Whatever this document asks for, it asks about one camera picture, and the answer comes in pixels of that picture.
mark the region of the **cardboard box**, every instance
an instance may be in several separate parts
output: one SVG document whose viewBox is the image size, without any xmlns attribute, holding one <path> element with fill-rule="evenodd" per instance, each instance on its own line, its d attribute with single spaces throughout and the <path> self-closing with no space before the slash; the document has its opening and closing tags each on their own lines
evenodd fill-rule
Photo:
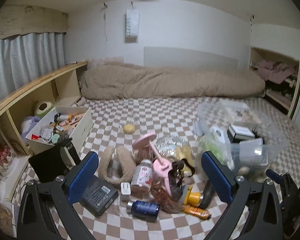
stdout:
<svg viewBox="0 0 300 240">
<path fill-rule="evenodd" d="M 79 152 L 81 151 L 82 145 L 88 137 L 93 126 L 90 109 L 83 107 L 54 107 L 36 124 L 35 127 L 33 127 L 33 129 L 26 136 L 29 146 L 33 150 L 34 154 L 39 154 L 53 147 L 52 143 L 32 140 L 31 136 L 33 134 L 37 136 L 40 135 L 41 127 L 49 125 L 51 122 L 53 122 L 54 116 L 57 113 L 72 115 L 84 114 L 84 116 L 81 118 L 78 125 L 74 128 L 73 132 L 70 135 L 77 153 L 79 154 Z"/>
</svg>

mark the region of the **blue bottle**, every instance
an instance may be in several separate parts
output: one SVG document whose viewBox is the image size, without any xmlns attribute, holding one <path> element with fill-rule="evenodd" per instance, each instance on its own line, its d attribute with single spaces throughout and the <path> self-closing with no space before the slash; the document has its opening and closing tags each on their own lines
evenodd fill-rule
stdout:
<svg viewBox="0 0 300 240">
<path fill-rule="evenodd" d="M 134 217 L 154 222 L 158 218 L 160 205 L 146 201 L 130 200 L 127 204 L 127 213 Z"/>
</svg>

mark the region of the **bed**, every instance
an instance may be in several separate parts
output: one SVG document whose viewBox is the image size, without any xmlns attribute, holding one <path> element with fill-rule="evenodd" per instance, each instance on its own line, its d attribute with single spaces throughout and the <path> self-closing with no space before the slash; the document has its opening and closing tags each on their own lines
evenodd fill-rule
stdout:
<svg viewBox="0 0 300 240">
<path fill-rule="evenodd" d="M 131 149 L 134 140 L 140 134 L 146 132 L 156 132 L 159 136 L 165 133 L 181 136 L 187 139 L 196 154 L 198 151 L 196 136 L 193 132 L 193 121 L 197 118 L 197 106 L 202 102 L 218 101 L 214 97 L 198 98 L 139 98 L 139 99 L 116 99 L 116 100 L 88 100 L 83 107 L 90 107 L 94 121 L 93 128 L 84 143 L 80 158 L 90 151 L 103 151 L 107 146 L 124 145 Z M 282 151 L 277 160 L 272 164 L 272 168 L 277 173 L 289 172 L 297 185 L 300 185 L 300 131 L 293 125 L 290 119 L 275 109 L 271 104 L 262 98 L 249 98 L 241 100 L 247 103 L 251 109 L 262 111 L 269 116 L 274 124 L 286 136 L 289 147 Z M 125 135 L 120 129 L 129 115 L 132 115 L 139 126 L 133 135 Z M 117 162 L 113 161 L 111 170 L 112 176 L 119 177 Z M 21 203 L 20 191 L 22 186 L 30 179 L 37 179 L 34 170 L 30 165 L 23 173 L 16 192 L 13 203 Z M 194 191 L 202 191 L 204 183 L 197 175 L 192 181 Z M 96 239 L 149 239 L 149 240 L 172 240 L 172 239 L 198 239 L 202 240 L 216 224 L 221 214 L 226 209 L 226 204 L 215 196 L 209 206 L 212 214 L 210 220 L 202 221 L 199 218 L 186 214 L 167 214 L 163 211 L 159 213 L 159 219 L 155 223 L 133 219 L 126 213 L 126 202 L 121 202 L 120 198 L 111 204 L 109 209 L 101 217 L 97 218 L 80 204 L 74 204 L 74 208 L 82 221 Z M 55 224 L 64 239 L 68 238 L 59 216 L 51 207 L 51 213 Z M 232 238 L 236 238 L 247 218 L 248 209 L 244 212 L 238 222 Z"/>
</svg>

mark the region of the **pink clothing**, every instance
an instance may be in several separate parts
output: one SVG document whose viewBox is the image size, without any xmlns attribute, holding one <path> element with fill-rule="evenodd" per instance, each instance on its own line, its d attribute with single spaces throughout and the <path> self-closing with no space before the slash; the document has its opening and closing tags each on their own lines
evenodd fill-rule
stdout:
<svg viewBox="0 0 300 240">
<path fill-rule="evenodd" d="M 281 84 L 288 76 L 294 73 L 294 69 L 285 63 L 261 61 L 258 68 L 258 75 L 264 81 L 271 81 Z"/>
</svg>

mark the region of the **curtain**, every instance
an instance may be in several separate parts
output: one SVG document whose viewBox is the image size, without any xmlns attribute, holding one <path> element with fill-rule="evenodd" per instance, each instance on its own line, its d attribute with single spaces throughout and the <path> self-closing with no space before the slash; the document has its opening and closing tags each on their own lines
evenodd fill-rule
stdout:
<svg viewBox="0 0 300 240">
<path fill-rule="evenodd" d="M 0 40 L 0 100 L 64 64 L 64 33 L 30 33 Z"/>
</svg>

